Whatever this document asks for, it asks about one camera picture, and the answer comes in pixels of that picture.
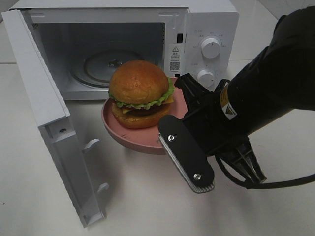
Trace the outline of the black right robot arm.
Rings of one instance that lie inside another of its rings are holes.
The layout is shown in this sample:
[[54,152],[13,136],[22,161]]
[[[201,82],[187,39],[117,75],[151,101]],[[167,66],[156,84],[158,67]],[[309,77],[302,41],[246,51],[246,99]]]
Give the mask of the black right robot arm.
[[246,189],[275,189],[313,182],[314,175],[266,182],[249,135],[294,109],[315,108],[315,9],[283,15],[269,46],[232,80],[206,90],[190,74],[179,77],[187,113],[166,115],[158,137],[195,193],[214,188],[214,156],[223,173]]

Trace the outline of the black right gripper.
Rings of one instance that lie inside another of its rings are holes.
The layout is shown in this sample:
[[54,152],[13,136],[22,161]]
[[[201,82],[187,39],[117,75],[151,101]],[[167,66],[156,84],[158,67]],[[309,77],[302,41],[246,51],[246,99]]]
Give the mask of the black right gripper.
[[249,142],[237,126],[232,125],[226,111],[229,98],[226,89],[209,91],[190,73],[177,78],[188,111],[183,122],[172,115],[159,120],[158,138],[177,170],[191,190],[197,194],[214,189],[214,170],[206,156],[228,153]]

